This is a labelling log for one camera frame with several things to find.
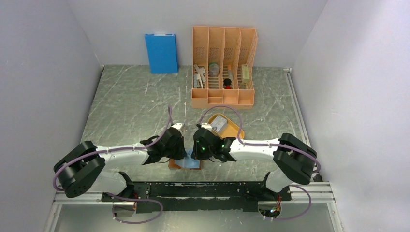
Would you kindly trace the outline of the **brown leather card holder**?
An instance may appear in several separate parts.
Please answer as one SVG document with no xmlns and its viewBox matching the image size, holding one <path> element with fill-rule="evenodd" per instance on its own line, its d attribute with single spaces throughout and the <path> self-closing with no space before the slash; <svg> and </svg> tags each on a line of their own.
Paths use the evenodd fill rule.
<svg viewBox="0 0 410 232">
<path fill-rule="evenodd" d="M 182 169 L 182 170 L 201 170 L 202 161 L 195 160 L 191 157 L 193 148 L 186 149 L 187 155 L 183 159 L 171 159 L 168 163 L 170 169 Z"/>
</svg>

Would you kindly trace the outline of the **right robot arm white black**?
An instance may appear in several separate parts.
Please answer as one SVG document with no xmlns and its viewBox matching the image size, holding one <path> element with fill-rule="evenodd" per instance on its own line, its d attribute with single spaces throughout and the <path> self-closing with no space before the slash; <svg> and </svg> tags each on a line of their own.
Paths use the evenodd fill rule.
<svg viewBox="0 0 410 232">
<path fill-rule="evenodd" d="M 308 185 L 316 164 L 317 152 L 289 133 L 271 140 L 242 140 L 235 137 L 220 138 L 205 128 L 193 136 L 195 160 L 215 158 L 221 162 L 261 160 L 274 162 L 277 169 L 269 171 L 263 180 L 261 195 L 273 200 L 292 183 Z"/>
</svg>

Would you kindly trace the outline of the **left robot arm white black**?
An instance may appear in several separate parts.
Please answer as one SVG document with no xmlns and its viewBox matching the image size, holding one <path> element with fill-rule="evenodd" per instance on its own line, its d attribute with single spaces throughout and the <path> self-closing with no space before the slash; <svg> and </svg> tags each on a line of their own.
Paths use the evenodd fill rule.
<svg viewBox="0 0 410 232">
<path fill-rule="evenodd" d="M 92 141 L 81 142 L 53 170 L 53 187 L 68 198 L 86 192 L 108 192 L 127 201 L 134 194 L 131 179 L 124 171 L 111 172 L 124 165 L 147 165 L 161 159 L 180 160 L 186 156 L 182 131 L 184 124 L 176 123 L 160 136 L 152 136 L 134 145 L 105 147 Z"/>
</svg>

